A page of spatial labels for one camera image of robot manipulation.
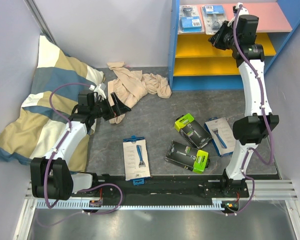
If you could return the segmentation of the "clear blister razor pack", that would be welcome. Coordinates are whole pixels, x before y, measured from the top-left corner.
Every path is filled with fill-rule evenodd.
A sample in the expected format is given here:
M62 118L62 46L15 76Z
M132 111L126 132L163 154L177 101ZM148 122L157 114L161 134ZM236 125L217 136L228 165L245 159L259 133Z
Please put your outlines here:
M201 7L205 33L214 35L217 33L223 22L227 21L225 9L222 5L203 5Z

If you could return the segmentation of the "blue blister razor pack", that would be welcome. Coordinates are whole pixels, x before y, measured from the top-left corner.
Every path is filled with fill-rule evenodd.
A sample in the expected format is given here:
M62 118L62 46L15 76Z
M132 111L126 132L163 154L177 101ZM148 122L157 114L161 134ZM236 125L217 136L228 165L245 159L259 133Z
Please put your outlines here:
M200 17L198 7L196 5L180 5L179 6L179 20L178 33L204 33L205 28Z

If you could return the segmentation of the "white box blue razor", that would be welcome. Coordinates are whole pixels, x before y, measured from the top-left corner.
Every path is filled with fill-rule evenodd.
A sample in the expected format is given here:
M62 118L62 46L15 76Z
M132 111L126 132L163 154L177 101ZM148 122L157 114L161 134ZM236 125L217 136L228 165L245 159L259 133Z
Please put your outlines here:
M124 138L122 145L125 180L134 186L144 185L151 177L145 137L133 135Z

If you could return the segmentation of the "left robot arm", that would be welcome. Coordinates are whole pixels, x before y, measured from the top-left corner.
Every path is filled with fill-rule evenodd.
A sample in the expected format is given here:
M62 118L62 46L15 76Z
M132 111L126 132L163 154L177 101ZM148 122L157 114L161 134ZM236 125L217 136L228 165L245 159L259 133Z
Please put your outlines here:
M73 108L62 135L44 156L35 157L30 163L32 195L35 198L66 201L73 193L82 190L89 197L96 196L100 191L99 183L94 181L96 174L71 174L68 164L96 119L108 121L129 111L131 108L120 101L114 92L110 94L110 99L100 91L80 92L78 104Z

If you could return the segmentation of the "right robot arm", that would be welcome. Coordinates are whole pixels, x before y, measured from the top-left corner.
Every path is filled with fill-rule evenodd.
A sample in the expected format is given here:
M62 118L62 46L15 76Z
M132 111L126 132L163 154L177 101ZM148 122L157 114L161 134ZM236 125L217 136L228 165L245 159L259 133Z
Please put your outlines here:
M259 18L237 13L232 22L224 21L209 42L219 50L232 50L244 89L244 117L233 123L235 147L229 165L219 182L209 189L230 197L244 193L247 187L246 170L252 155L260 156L258 145L265 138L273 139L272 131L279 124L268 102L264 81L265 55L262 45L256 43Z

